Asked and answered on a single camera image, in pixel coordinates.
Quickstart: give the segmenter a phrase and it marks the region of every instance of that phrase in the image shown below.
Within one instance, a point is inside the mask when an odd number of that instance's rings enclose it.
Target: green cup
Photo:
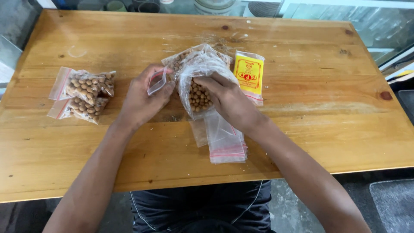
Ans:
[[[108,11],[127,11],[127,9],[125,8],[125,5],[123,2],[121,1],[110,1],[108,2],[108,4],[106,5],[106,9]]]

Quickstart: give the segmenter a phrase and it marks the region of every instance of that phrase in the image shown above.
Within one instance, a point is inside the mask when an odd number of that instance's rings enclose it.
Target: person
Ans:
[[[97,231],[128,141],[169,102],[174,90],[175,83],[170,81],[155,95],[148,96],[149,78],[162,68],[162,65],[150,65],[131,81],[118,117],[56,207],[44,233]],[[224,119],[260,144],[327,233],[371,232],[338,181],[258,111],[238,85],[217,73],[194,78],[194,81],[210,91],[214,106]],[[267,207],[269,181],[189,188],[193,190],[131,192],[134,231],[272,232]],[[199,206],[193,205],[191,197],[204,199],[194,195],[196,189],[201,189],[198,195],[209,194],[211,199],[205,199],[209,201]]]

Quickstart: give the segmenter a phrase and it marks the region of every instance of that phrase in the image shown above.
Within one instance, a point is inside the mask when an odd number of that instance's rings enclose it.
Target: forearm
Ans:
[[[267,152],[293,192],[324,227],[334,224],[330,221],[340,216],[343,221],[354,218],[366,225],[351,197],[328,171],[270,120],[261,129],[253,139]]]
[[[49,219],[44,232],[95,232],[109,203],[133,131],[120,121],[107,130]]]

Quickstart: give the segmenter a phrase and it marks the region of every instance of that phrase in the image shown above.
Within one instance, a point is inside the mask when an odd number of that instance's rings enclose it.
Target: black pants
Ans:
[[[131,192],[134,232],[177,231],[217,219],[242,232],[271,232],[270,180]]]

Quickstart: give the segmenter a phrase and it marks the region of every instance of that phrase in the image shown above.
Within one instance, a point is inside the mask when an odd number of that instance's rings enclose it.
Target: gray mat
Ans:
[[[369,189],[387,233],[414,233],[414,179],[376,182]]]

